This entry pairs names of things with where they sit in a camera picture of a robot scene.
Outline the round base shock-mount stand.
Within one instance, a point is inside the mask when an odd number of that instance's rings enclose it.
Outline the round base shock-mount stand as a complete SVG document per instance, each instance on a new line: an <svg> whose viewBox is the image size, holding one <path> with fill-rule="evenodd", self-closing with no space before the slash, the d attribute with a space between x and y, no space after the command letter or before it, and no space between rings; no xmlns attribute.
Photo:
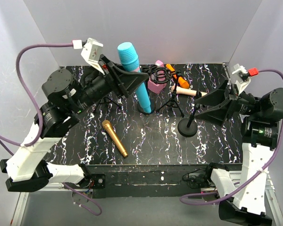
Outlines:
<svg viewBox="0 0 283 226"><path fill-rule="evenodd" d="M158 67L157 65L152 65L149 67L141 67L141 71L143 73L147 73L149 75L148 81L154 82L155 85L167 84L172 78L172 73L170 72L169 69L164 67ZM146 113L139 103L137 104L137 109L140 113L144 115L149 115L152 114L156 108L156 104L151 98L150 98L150 106L151 106L150 113Z"/></svg>

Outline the black tripod stand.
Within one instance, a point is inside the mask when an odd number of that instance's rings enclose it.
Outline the black tripod stand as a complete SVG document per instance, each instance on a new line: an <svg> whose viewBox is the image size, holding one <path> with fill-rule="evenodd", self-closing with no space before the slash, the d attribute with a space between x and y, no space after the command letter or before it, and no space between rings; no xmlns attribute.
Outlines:
<svg viewBox="0 0 283 226"><path fill-rule="evenodd" d="M178 102L175 100L175 97L176 97L176 87L179 84L179 78L182 77L182 73L181 73L181 70L174 71L174 73L176 75L175 90L173 92L171 92L171 98L167 102L165 102L160 108L155 110L155 112L158 113L163 107L167 106L169 108L177 108L177 109L179 109L181 117L184 117L184 113L182 112Z"/></svg>
<svg viewBox="0 0 283 226"><path fill-rule="evenodd" d="M118 104L117 102L115 102L113 99L109 98L109 97L103 97L95 106L94 110L93 110L93 114L96 113L98 107L100 105L105 105L107 109L111 108L112 105L115 105L117 108L122 108L122 106L120 104Z"/></svg>

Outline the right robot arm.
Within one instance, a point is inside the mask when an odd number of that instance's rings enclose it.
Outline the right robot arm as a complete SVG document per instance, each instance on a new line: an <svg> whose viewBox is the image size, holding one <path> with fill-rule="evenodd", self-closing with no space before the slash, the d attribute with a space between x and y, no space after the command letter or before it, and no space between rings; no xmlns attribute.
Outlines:
<svg viewBox="0 0 283 226"><path fill-rule="evenodd" d="M240 186L235 187L228 167L210 163L205 176L219 194L218 214L221 220L241 226L269 226L264 193L268 166L278 144L279 122L283 119L283 88L262 97L239 91L237 85L227 89L223 82L196 100L206 108L196 119L221 126L233 114L244 115L241 126L242 169Z"/></svg>

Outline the gold microphone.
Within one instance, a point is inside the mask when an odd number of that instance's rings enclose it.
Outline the gold microphone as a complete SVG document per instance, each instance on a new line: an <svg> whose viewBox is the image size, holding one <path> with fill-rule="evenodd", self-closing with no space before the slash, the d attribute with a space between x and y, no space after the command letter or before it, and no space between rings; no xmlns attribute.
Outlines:
<svg viewBox="0 0 283 226"><path fill-rule="evenodd" d="M112 124L110 123L110 121L108 120L104 120L102 122L102 126L104 128L104 130L109 134L109 136L111 137L112 141L114 142L114 144L116 145L117 149L119 150L119 152L121 153L121 155L126 158L128 157L128 153L127 150L125 149L125 147L123 146L121 140L119 139L119 137L117 136L116 132L114 131L114 128L112 126Z"/></svg>

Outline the blue microphone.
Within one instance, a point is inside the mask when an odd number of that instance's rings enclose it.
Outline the blue microphone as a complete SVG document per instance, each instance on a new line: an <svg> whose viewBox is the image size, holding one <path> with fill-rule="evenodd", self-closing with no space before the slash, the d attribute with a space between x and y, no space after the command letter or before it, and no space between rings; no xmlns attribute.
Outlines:
<svg viewBox="0 0 283 226"><path fill-rule="evenodd" d="M144 113L151 113L151 102L145 86L146 76L143 76L140 70L139 56L131 42L123 42L117 47L120 63L125 71L132 73L135 79L136 95L138 103Z"/></svg>

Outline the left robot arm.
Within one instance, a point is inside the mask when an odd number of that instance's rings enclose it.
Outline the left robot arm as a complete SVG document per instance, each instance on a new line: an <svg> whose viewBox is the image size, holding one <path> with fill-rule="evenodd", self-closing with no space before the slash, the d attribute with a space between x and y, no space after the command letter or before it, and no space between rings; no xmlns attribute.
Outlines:
<svg viewBox="0 0 283 226"><path fill-rule="evenodd" d="M40 135L32 146L21 145L9 159L0 161L8 175L10 192L35 192L51 183L72 183L87 188L95 177L84 164L56 165L44 156L78 122L78 115L114 92L117 97L129 97L148 79L148 74L128 72L120 64L100 56L99 69L87 67L80 79L69 70L54 71L42 85L47 103L34 118L27 141Z"/></svg>

